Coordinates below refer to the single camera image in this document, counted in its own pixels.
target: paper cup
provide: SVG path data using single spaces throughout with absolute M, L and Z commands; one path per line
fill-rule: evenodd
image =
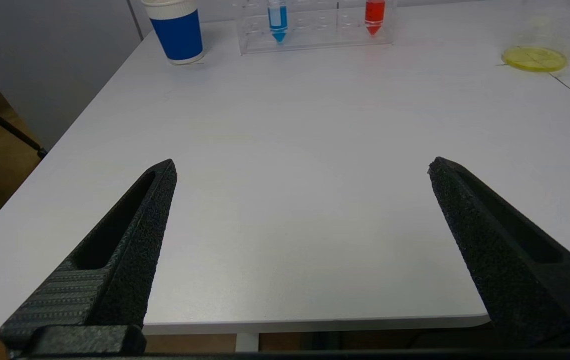
M 203 57 L 196 0 L 141 0 L 165 55 L 175 65 Z

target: floor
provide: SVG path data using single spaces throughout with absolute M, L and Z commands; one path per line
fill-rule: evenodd
M 36 139 L 0 94 L 0 116 Z M 0 209 L 38 165 L 36 152 L 0 128 Z M 310 333 L 262 333 L 261 351 L 296 351 L 311 349 Z M 406 349 L 435 347 L 498 347 L 490 325 L 469 329 L 347 331 L 338 333 L 340 348 L 345 350 Z M 231 353 L 235 335 L 153 335 L 147 337 L 149 353 Z M 5 359 L 0 342 L 0 360 Z

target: yellow liquid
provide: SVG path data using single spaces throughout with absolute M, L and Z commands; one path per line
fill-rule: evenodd
M 550 73 L 567 66 L 567 58 L 556 50 L 536 46 L 515 46 L 502 53 L 502 61 L 525 71 Z

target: red liquid test tube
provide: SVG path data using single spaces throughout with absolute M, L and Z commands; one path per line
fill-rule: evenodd
M 367 0 L 365 5 L 365 26 L 371 36 L 374 36 L 385 19 L 385 0 Z

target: white cup lid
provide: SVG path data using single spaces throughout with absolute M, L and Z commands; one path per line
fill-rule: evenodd
M 166 7 L 168 5 L 174 5 L 178 3 L 189 2 L 190 0 L 141 0 L 143 5 L 146 7 Z

